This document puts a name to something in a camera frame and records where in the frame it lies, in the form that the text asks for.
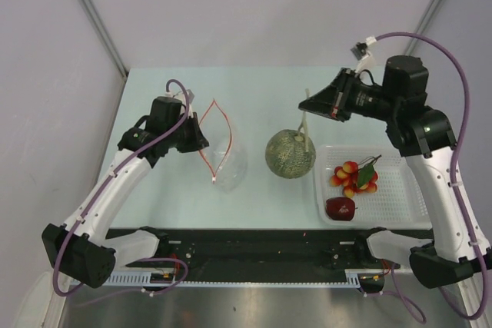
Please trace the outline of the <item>fake red strawberries bunch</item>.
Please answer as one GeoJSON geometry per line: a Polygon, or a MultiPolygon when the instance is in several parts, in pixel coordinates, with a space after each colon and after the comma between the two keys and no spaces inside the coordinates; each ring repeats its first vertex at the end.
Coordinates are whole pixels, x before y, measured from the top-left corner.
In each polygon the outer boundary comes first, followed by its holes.
{"type": "Polygon", "coordinates": [[[360,162],[345,161],[333,170],[328,180],[331,187],[339,187],[343,197],[353,198],[357,194],[375,194],[378,190],[378,173],[375,164],[381,158],[366,157],[360,162]]]}

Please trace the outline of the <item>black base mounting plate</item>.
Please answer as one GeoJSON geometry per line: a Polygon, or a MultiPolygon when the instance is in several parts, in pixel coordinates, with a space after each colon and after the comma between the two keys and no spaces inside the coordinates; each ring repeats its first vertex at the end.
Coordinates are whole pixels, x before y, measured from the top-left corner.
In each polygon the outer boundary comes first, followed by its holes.
{"type": "Polygon", "coordinates": [[[345,270],[387,272],[389,260],[370,257],[355,244],[361,230],[160,229],[164,239],[150,262],[132,268],[164,267],[165,257],[188,265],[193,281],[315,282],[345,270]]]}

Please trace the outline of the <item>white perforated plastic basket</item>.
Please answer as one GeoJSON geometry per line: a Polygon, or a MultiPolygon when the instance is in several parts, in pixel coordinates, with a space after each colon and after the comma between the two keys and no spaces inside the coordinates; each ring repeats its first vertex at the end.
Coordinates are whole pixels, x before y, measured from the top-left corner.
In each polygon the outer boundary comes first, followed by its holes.
{"type": "Polygon", "coordinates": [[[394,149],[324,145],[317,149],[313,173],[318,213],[330,228],[431,229],[418,183],[394,149]],[[347,161],[363,167],[373,157],[378,158],[374,165],[375,184],[354,193],[354,217],[351,220],[331,218],[326,212],[326,201],[344,196],[344,186],[333,178],[335,169],[347,161]]]}

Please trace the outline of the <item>clear zip top bag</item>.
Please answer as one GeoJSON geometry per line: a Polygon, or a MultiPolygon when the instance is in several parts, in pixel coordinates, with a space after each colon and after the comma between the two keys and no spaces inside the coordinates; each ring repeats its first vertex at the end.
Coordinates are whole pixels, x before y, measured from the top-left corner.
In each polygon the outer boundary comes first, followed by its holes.
{"type": "Polygon", "coordinates": [[[238,129],[215,99],[201,116],[199,128],[209,143],[199,153],[211,172],[211,183],[231,193],[241,185],[248,169],[248,153],[238,129]]]}

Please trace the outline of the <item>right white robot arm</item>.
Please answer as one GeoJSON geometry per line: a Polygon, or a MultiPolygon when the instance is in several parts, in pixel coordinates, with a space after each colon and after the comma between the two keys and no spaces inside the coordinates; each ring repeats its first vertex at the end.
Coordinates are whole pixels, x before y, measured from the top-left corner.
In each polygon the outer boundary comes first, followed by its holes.
{"type": "Polygon", "coordinates": [[[411,169],[423,195],[433,239],[395,234],[382,227],[362,235],[354,248],[362,267],[381,259],[409,266],[426,288],[451,285],[491,269],[491,245],[481,232],[460,173],[451,165],[458,152],[447,116],[426,104],[429,73],[419,58],[389,58],[380,85],[366,85],[359,73],[342,68],[324,89],[300,102],[300,110],[335,121],[352,114],[386,123],[386,133],[411,169]]]}

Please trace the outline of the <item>fake green melon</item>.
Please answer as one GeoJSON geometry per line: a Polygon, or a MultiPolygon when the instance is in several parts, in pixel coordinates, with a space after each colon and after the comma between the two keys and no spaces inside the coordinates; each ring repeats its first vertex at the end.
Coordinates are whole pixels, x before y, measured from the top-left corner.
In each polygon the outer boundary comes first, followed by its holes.
{"type": "Polygon", "coordinates": [[[269,170],[284,179],[297,179],[308,174],[316,160],[316,149],[309,135],[307,113],[301,116],[297,129],[284,129],[274,134],[265,148],[269,170]]]}

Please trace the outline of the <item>fake red apple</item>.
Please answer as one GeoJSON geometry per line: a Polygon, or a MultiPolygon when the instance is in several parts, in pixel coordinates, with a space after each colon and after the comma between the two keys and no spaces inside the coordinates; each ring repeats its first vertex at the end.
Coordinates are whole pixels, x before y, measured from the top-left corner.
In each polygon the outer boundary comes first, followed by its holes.
{"type": "Polygon", "coordinates": [[[356,204],[348,197],[333,197],[325,202],[325,213],[332,220],[351,221],[355,211],[356,204]]]}

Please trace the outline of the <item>left aluminium frame post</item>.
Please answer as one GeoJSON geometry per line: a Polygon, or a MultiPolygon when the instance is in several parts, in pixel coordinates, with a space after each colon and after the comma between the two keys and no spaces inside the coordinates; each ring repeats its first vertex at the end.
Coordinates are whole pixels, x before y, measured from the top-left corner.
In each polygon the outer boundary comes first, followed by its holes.
{"type": "Polygon", "coordinates": [[[79,4],[85,13],[87,19],[89,20],[91,26],[93,27],[95,34],[97,35],[103,49],[106,51],[112,64],[115,66],[119,75],[125,81],[128,78],[129,71],[125,67],[122,57],[116,45],[108,32],[108,29],[97,10],[93,0],[78,0],[79,4]]]}

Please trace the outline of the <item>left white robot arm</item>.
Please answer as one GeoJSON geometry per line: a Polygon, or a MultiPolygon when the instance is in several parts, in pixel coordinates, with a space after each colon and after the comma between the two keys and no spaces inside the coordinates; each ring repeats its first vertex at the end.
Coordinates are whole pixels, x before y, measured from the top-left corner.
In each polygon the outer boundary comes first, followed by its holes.
{"type": "Polygon", "coordinates": [[[207,146],[187,94],[155,98],[150,113],[122,135],[107,172],[85,201],[62,225],[43,230],[52,281],[58,282],[63,273],[98,288],[116,267],[139,260],[156,267],[165,264],[170,248],[153,228],[111,239],[107,232],[130,193],[171,149],[189,153],[207,146]]]}

